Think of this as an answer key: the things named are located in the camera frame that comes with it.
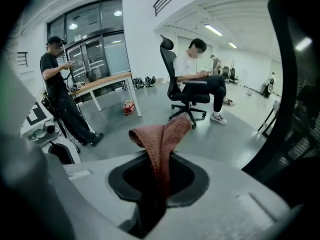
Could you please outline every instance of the chair armrest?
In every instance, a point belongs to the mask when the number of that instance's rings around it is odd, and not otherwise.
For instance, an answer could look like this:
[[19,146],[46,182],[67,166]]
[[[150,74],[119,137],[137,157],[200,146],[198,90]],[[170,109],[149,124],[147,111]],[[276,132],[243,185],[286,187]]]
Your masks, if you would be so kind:
[[205,82],[205,81],[195,81],[195,80],[186,80],[186,81],[183,81],[182,82],[184,85],[197,85],[197,86],[199,86],[199,85],[206,85],[207,84],[207,82]]

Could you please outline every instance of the gray surface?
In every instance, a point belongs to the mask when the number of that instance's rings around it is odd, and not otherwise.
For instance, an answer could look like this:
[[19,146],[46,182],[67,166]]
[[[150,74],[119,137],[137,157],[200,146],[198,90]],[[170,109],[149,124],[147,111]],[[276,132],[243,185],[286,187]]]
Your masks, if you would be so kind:
[[[202,167],[210,177],[208,190],[193,205],[167,209],[165,215],[146,237],[148,240],[251,239],[289,212],[286,203],[274,192],[243,171],[205,158],[184,155]],[[90,175],[73,180],[84,198],[114,225],[131,219],[135,204],[120,200],[108,184],[108,175],[116,166],[137,157],[122,157],[65,165],[68,174],[88,170]],[[249,196],[243,202],[239,196]],[[110,239],[119,234],[109,229]]]
[[[169,100],[167,90],[165,83],[136,90],[142,117],[138,117],[136,111],[123,115],[123,104],[129,99],[127,91],[114,91],[97,97],[101,112],[92,100],[81,104],[81,111],[91,127],[96,132],[104,133],[104,139],[97,147],[79,146],[81,161],[114,158],[142,150],[129,139],[128,131],[135,127],[168,122],[169,116],[177,111],[171,109],[171,104],[180,103]],[[197,121],[196,129],[184,137],[177,151],[243,168],[264,144],[263,136],[233,114],[224,111],[222,115],[228,124],[221,125],[210,121],[213,111],[211,103],[198,103],[196,108],[206,110],[207,116],[205,120]],[[195,118],[201,117],[201,113],[194,112],[193,115]]]

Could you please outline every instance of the window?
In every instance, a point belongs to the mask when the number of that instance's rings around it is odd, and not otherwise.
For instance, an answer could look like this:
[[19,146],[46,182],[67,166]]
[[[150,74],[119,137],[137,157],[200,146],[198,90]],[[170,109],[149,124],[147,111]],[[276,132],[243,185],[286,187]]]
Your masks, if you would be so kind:
[[102,2],[102,28],[121,27],[123,25],[121,0]]
[[66,14],[66,38],[70,42],[78,35],[86,35],[100,29],[99,4],[91,4]]
[[48,37],[66,38],[66,42],[70,43],[79,35],[113,27],[123,27],[122,1],[100,0],[69,11],[48,23]]
[[50,24],[50,37],[57,36],[64,39],[64,33],[64,17],[61,16]]

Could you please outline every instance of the wooden table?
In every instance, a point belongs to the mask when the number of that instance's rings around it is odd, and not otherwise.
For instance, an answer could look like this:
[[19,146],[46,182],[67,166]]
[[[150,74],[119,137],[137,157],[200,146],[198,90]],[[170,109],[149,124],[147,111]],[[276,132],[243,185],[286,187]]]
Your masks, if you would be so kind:
[[83,88],[81,88],[75,92],[72,92],[71,95],[79,97],[79,96],[90,93],[97,109],[99,111],[101,111],[102,109],[101,109],[93,91],[96,89],[99,89],[101,87],[109,86],[109,85],[117,83],[117,82],[125,81],[126,85],[128,86],[130,99],[133,100],[136,111],[138,113],[138,116],[141,117],[142,115],[141,115],[140,107],[138,104],[137,96],[135,93],[135,88],[134,88],[134,85],[132,84],[131,75],[132,75],[131,72],[127,72],[127,73],[114,74],[114,75],[111,75],[108,77],[104,77],[104,78],[99,79],[97,81],[87,83]]

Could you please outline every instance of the beam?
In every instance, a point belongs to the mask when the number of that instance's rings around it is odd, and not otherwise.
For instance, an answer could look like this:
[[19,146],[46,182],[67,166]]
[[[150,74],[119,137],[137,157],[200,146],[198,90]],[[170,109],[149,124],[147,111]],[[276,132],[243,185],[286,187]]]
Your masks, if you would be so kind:
[[225,26],[219,19],[217,19],[216,16],[203,9],[200,5],[195,5],[193,9],[195,10],[195,12],[205,17],[208,24],[212,25],[212,27],[214,28],[218,28],[218,30],[221,30],[222,35],[226,37],[228,42],[235,44],[238,48],[242,47],[241,43],[238,41],[235,35],[227,28],[227,26]]
[[213,21],[214,17],[210,14],[210,12],[208,12],[207,10],[203,9],[200,5],[195,4],[193,6],[193,9],[195,10],[196,13],[202,15],[203,17],[205,17],[207,20],[209,21]]

